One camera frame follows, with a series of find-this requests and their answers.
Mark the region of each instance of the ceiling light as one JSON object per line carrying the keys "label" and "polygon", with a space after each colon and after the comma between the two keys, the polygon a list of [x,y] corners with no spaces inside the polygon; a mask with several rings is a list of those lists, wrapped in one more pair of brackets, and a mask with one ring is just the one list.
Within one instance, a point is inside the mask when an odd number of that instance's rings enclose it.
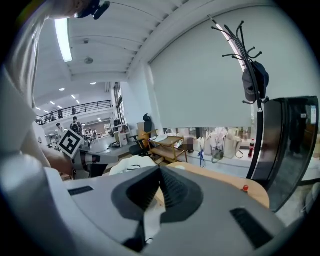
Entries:
{"label": "ceiling light", "polygon": [[64,62],[71,62],[72,55],[68,35],[68,20],[66,18],[56,19],[54,23],[63,60]]}

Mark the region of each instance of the wooden table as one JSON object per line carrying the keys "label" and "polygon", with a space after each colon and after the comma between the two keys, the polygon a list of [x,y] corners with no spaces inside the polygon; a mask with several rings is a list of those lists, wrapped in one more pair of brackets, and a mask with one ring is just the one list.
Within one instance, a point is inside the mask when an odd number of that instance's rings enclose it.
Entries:
{"label": "wooden table", "polygon": [[[212,179],[216,179],[218,181],[226,182],[230,185],[235,186],[239,190],[243,189],[245,185],[248,185],[249,186],[248,195],[253,199],[257,200],[259,203],[261,203],[265,207],[267,208],[270,207],[270,201],[269,201],[269,196],[267,191],[259,183],[251,179],[240,178],[240,177],[235,177],[227,174],[218,173],[213,170],[201,168],[199,166],[195,166],[187,162],[175,162],[175,163],[169,164],[167,167],[177,168],[178,166],[182,166],[185,168],[186,171],[192,172],[194,174],[199,174]],[[158,202],[160,203],[160,205],[164,204],[164,201],[165,201],[164,195],[162,194],[162,191],[160,189],[157,191],[155,196]]]}
{"label": "wooden table", "polygon": [[178,161],[178,157],[184,153],[185,161],[188,162],[186,150],[182,148],[175,148],[175,144],[178,143],[179,141],[182,141],[182,144],[184,144],[185,139],[183,137],[168,136],[168,138],[162,141],[159,141],[159,142],[148,141],[148,143],[159,145],[154,148],[149,147],[151,149],[150,152],[152,154],[163,157],[171,163],[175,163]]}

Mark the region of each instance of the railing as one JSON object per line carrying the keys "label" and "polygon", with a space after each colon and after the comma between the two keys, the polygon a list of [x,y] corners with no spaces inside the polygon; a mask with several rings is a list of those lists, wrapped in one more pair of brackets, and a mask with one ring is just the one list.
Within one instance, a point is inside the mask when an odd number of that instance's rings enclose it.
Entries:
{"label": "railing", "polygon": [[53,111],[49,114],[46,114],[44,116],[38,115],[35,121],[42,126],[48,122],[50,123],[59,119],[63,119],[65,117],[70,117],[73,115],[78,115],[80,113],[85,113],[90,111],[111,109],[111,107],[112,107],[111,100],[92,102],[88,104],[76,105],[76,106],[71,106],[64,109],[59,109],[57,111]]}

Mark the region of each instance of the red bottle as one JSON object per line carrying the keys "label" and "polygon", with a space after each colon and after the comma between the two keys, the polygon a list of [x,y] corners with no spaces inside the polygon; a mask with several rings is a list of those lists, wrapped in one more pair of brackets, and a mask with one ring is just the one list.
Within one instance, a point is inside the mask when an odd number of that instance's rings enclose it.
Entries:
{"label": "red bottle", "polygon": [[255,139],[253,138],[250,143],[249,154],[248,154],[249,158],[252,158],[254,149],[255,149]]}

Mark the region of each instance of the black chair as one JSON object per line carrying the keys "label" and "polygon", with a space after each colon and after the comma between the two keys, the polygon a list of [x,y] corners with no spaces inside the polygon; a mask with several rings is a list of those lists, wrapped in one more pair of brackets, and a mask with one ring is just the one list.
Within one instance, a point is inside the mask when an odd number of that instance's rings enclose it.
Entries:
{"label": "black chair", "polygon": [[[143,121],[144,121],[144,134],[145,135],[150,135],[151,133],[156,132],[157,130],[152,130],[152,121],[150,116],[148,116],[148,114],[145,114],[143,117]],[[136,143],[136,145],[133,145],[130,147],[129,151],[131,153],[131,155],[133,156],[140,156],[140,157],[148,157],[149,153],[148,151],[150,150],[149,147],[145,147],[144,145],[144,140],[145,138],[142,139],[137,139],[138,135],[135,136],[131,136],[131,138],[134,138],[134,142]]]}

